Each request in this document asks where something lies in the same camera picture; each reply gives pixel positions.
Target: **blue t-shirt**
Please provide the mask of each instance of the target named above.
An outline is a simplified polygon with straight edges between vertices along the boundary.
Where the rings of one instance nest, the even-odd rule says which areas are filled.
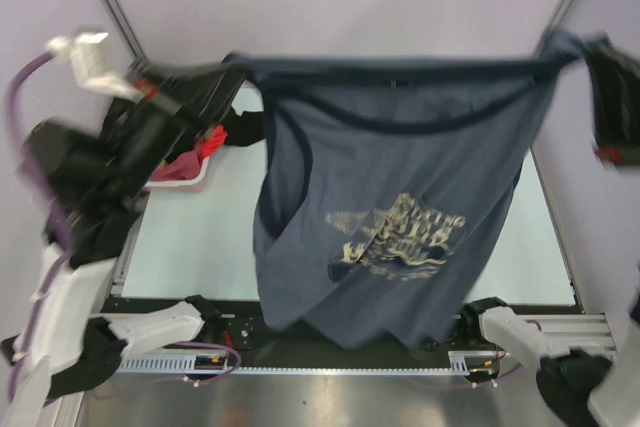
[[[267,324],[355,348],[442,339],[504,224],[561,69],[589,45],[547,36],[525,60],[231,55],[262,94],[268,170],[254,225]]]

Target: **pink basket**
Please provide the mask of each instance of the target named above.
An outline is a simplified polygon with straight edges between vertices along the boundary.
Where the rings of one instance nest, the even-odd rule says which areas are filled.
[[[200,192],[204,189],[207,180],[207,170],[209,167],[209,159],[206,157],[200,166],[200,173],[191,180],[167,180],[163,182],[147,182],[144,187],[147,190],[182,190],[186,192]]]

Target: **table surface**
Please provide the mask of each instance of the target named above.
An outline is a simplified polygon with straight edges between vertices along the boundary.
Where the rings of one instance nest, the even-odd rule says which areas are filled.
[[[503,362],[503,372],[512,369]],[[498,388],[460,378],[232,375],[198,389],[182,382],[141,388],[149,375],[120,374],[101,393],[139,389],[108,401],[88,397],[79,427],[562,427],[533,374],[520,369]]]
[[[243,86],[238,112],[262,108]],[[128,298],[258,300],[252,224],[266,172],[264,142],[226,147],[209,162],[198,193],[152,191],[122,291]],[[573,305],[562,251],[531,155],[525,159],[506,224],[468,300]]]

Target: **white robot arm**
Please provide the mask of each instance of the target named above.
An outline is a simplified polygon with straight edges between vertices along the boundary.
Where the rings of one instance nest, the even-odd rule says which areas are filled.
[[[77,239],[73,238],[71,227],[66,225],[71,220],[65,219],[61,204],[44,179],[42,169],[34,161],[35,154],[31,146],[22,147],[24,138],[19,132],[16,107],[21,84],[38,67],[58,58],[71,62],[78,84],[85,89],[134,102],[145,97],[157,97],[151,102],[154,109],[162,111],[163,119],[169,119],[168,122],[177,119],[176,122],[187,123],[197,129],[208,128],[200,119],[182,109],[181,104],[163,95],[156,96],[155,92],[138,90],[108,71],[101,52],[101,44],[106,36],[103,33],[83,32],[74,39],[53,39],[47,46],[47,53],[28,64],[9,89],[7,124],[17,149],[24,155],[25,172],[40,187],[51,208],[53,237],[49,235],[45,239],[42,275],[31,299],[33,306],[28,325],[19,336],[2,342],[2,353],[13,366],[9,386],[12,404],[2,423],[3,427],[35,425],[41,407],[46,402],[72,392],[93,389],[111,377],[123,360],[159,347],[192,340],[206,323],[215,323],[219,317],[210,303],[194,296],[171,308],[136,316],[133,320],[90,318],[92,306],[96,304],[102,287],[111,278],[116,258],[113,249],[104,249],[99,253],[99,261],[86,261],[82,257],[80,259],[84,260],[71,261],[77,247]],[[55,140],[66,141],[68,138],[62,136]],[[163,155],[163,145],[151,153],[151,163],[145,165],[151,168],[157,166],[161,158],[153,164],[156,160],[154,156],[158,152]],[[52,147],[53,144],[45,145],[45,148]],[[126,235],[127,222],[136,214],[126,209],[118,210],[117,202],[114,204],[119,215],[124,212],[120,218],[126,221],[113,222],[109,227],[111,231],[124,230]],[[97,226],[104,225],[100,224],[101,219],[96,221],[90,215],[86,217],[88,228],[85,231],[92,232]],[[82,220],[80,215],[76,215],[74,221]],[[93,250],[93,245],[96,243],[90,244],[88,250]]]
[[[611,364],[580,350],[567,350],[518,318],[509,307],[479,316],[481,335],[536,373],[540,394],[568,426],[640,426],[640,299],[618,360]]]

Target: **white table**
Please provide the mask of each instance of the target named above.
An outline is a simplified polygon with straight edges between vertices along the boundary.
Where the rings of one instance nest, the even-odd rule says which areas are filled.
[[[243,87],[234,108],[260,110],[258,92]],[[258,300],[252,224],[266,171],[265,144],[223,147],[209,169],[202,192],[150,194],[123,297]],[[574,304],[530,155],[502,235],[468,300],[491,296],[516,304]]]

